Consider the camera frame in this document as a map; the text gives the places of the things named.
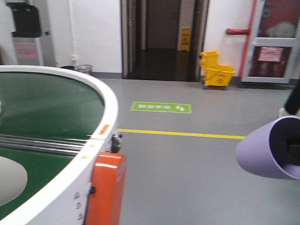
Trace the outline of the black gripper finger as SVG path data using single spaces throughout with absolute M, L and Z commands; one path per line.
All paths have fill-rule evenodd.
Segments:
M 279 109 L 279 117 L 296 115 L 300 109 L 300 86 L 297 85 L 289 95 L 284 107 Z
M 287 153 L 291 157 L 292 165 L 300 165 L 300 139 L 299 138 L 287 138 Z

